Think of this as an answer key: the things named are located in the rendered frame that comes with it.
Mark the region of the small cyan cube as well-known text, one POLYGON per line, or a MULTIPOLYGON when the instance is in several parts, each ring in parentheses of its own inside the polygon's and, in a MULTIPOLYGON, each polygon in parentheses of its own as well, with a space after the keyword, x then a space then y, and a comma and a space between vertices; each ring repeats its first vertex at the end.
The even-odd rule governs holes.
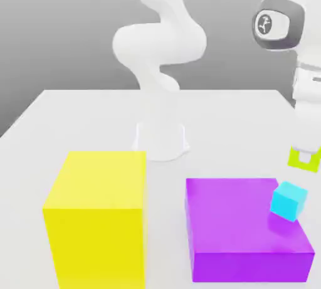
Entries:
POLYGON ((295 222, 304 209, 308 191, 290 182, 282 182, 274 191, 270 211, 295 222))

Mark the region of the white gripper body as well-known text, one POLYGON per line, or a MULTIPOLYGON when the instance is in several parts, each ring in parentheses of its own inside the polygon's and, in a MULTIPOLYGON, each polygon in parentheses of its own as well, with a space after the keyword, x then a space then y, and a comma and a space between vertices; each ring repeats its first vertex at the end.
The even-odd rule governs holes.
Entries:
POLYGON ((293 99, 298 130, 294 148, 316 154, 321 148, 321 73, 296 70, 293 99))

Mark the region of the small lime green cube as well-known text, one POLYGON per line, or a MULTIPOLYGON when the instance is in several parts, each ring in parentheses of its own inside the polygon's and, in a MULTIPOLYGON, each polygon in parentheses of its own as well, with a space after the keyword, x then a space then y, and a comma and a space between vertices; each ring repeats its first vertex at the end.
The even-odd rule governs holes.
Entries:
POLYGON ((316 173, 318 172, 320 163, 321 163, 321 147, 316 153, 310 154, 309 163, 300 162, 299 150, 296 150, 293 147, 290 149, 290 155, 288 158, 288 165, 290 167, 316 173))

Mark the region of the large purple box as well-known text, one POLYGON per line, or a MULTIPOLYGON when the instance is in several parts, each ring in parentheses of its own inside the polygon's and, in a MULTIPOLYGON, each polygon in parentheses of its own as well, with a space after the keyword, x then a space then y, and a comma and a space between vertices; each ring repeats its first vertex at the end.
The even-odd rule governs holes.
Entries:
POLYGON ((305 282, 315 252, 298 221, 270 211, 276 179, 187 179, 194 282, 305 282))

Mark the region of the large yellow box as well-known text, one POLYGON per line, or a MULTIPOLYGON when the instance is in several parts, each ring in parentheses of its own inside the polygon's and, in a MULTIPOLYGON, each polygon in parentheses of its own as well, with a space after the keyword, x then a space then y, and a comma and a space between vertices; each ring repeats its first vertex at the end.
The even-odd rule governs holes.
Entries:
POLYGON ((70 152, 43 205, 59 289, 145 289, 146 155, 70 152))

